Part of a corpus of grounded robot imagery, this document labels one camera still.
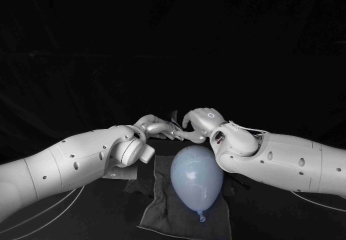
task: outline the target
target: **balloon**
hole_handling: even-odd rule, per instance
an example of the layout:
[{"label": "balloon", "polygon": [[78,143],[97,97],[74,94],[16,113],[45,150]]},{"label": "balloon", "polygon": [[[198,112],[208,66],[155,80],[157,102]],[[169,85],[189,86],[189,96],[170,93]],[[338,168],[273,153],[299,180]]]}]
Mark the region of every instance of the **balloon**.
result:
[{"label": "balloon", "polygon": [[215,203],[224,182],[224,170],[209,148],[192,145],[179,151],[170,166],[170,181],[180,200],[205,222],[204,211]]}]

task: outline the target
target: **cloth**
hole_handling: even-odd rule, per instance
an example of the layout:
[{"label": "cloth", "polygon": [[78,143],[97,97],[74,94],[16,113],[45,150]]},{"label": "cloth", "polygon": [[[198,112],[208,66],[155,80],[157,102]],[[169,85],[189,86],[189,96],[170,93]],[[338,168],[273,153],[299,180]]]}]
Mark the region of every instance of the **cloth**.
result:
[{"label": "cloth", "polygon": [[173,159],[175,156],[155,156],[155,200],[137,227],[183,239],[231,240],[229,206],[222,191],[204,211],[206,220],[201,222],[199,214],[185,205],[172,185]]}]

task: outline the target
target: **dark towel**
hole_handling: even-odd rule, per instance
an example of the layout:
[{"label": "dark towel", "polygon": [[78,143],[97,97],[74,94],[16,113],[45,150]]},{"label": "dark towel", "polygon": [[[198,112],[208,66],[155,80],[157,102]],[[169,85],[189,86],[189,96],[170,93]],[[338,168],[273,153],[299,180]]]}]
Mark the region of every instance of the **dark towel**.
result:
[{"label": "dark towel", "polygon": [[172,185],[170,168],[175,156],[155,156],[155,200],[147,206],[140,225],[170,237],[191,240],[231,240],[229,206],[219,192],[211,208],[199,214],[188,208]]}]

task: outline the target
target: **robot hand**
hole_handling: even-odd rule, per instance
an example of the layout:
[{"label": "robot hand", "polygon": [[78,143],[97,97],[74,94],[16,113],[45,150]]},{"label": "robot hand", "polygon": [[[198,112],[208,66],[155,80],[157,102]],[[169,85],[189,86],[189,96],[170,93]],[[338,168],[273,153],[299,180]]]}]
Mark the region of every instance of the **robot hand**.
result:
[{"label": "robot hand", "polygon": [[175,135],[189,139],[196,144],[204,143],[206,137],[211,137],[214,129],[227,123],[221,113],[214,108],[198,108],[189,111],[182,121],[183,128],[188,127],[189,122],[195,131],[176,131]]},{"label": "robot hand", "polygon": [[134,126],[144,131],[146,139],[150,137],[175,140],[175,131],[178,130],[173,123],[165,121],[155,115],[146,115],[139,119]]}]

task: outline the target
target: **white cable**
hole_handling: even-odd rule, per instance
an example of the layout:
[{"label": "white cable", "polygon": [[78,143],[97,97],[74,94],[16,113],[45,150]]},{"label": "white cable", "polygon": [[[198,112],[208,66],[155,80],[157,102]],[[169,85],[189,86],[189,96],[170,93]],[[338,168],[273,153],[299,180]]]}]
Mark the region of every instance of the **white cable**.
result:
[{"label": "white cable", "polygon": [[296,196],[299,196],[302,199],[304,199],[306,201],[309,201],[310,203],[317,204],[317,205],[320,205],[320,206],[323,206],[323,207],[326,207],[326,208],[329,208],[329,209],[335,209],[335,210],[338,210],[338,211],[346,212],[346,210],[342,210],[342,209],[339,209],[339,208],[326,206],[326,205],[323,205],[323,204],[320,204],[320,203],[317,203],[317,202],[315,202],[315,201],[310,201],[309,199],[303,198],[303,197],[302,197],[297,193],[294,193],[293,191],[290,191],[290,192],[291,192]]},{"label": "white cable", "polygon": [[264,130],[258,130],[258,129],[253,129],[253,128],[247,128],[244,126],[240,126],[238,124],[234,123],[234,121],[229,121],[238,128],[241,129],[245,129],[245,130],[251,130],[251,131],[257,131],[257,132],[261,132],[261,133],[270,133],[268,131],[264,131]]},{"label": "white cable", "polygon": [[64,197],[64,199],[54,205],[51,206],[45,211],[42,211],[39,214],[36,214],[33,217],[31,217],[29,219],[26,219],[23,222],[20,222],[18,225],[12,226],[10,228],[7,228],[6,230],[0,231],[0,234],[7,232],[9,230],[12,230],[13,228],[19,227],[20,225],[23,225],[25,223],[28,223],[31,220],[33,220],[39,215],[42,215],[48,210],[51,210],[68,197],[69,195],[74,193],[74,191]]},{"label": "white cable", "polygon": [[[77,201],[81,192],[78,193],[78,195],[77,195],[77,197],[75,197],[75,199],[74,199],[74,202]],[[69,204],[69,206],[67,207],[67,209],[64,210],[64,212],[58,215],[58,217],[68,211],[68,209],[71,208],[74,202]],[[26,234],[25,236],[20,236],[20,237],[18,237],[18,238],[15,238],[15,239],[12,239],[12,240],[19,240],[19,239],[28,237],[31,234],[36,233],[44,227],[46,227],[46,226],[56,220],[56,218],[55,218],[46,225],[44,225],[39,229],[36,229],[35,231],[32,231],[29,234]]]}]

